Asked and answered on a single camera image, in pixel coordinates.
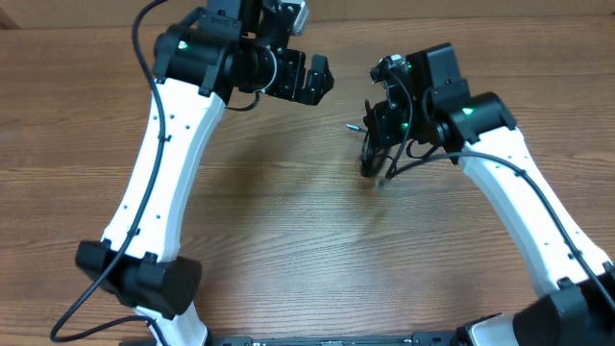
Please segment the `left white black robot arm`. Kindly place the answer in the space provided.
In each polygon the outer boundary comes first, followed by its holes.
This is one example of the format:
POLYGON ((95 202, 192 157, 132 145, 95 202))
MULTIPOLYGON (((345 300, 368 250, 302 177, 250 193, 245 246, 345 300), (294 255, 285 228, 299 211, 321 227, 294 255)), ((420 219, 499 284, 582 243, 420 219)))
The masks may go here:
POLYGON ((201 264, 180 256, 190 190, 234 91, 314 106, 332 88, 324 56, 288 41, 309 18, 303 1, 210 1, 172 24, 143 69, 152 92, 148 125, 122 201, 77 266, 147 324, 156 345, 205 345, 194 299, 201 264))

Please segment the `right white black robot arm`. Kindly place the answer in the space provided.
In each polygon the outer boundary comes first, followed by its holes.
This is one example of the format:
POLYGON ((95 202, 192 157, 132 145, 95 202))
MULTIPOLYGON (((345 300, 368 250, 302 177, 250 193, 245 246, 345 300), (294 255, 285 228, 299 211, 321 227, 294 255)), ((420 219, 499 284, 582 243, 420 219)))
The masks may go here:
POLYGON ((610 345, 614 263, 578 226, 534 162, 510 110, 471 93, 454 47, 386 56, 370 70, 386 97, 367 104, 360 172, 382 183, 448 160, 483 192, 528 269, 537 299, 438 335, 440 345, 610 345))

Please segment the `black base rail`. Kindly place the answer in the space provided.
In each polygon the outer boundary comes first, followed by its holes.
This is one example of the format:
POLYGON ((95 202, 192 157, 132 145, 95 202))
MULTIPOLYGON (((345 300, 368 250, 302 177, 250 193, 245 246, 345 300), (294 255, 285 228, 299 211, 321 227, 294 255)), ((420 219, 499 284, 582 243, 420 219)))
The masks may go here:
POLYGON ((458 341, 455 332, 415 332, 411 335, 330 336, 251 338, 249 336, 214 336, 211 346, 454 346, 466 345, 458 341))

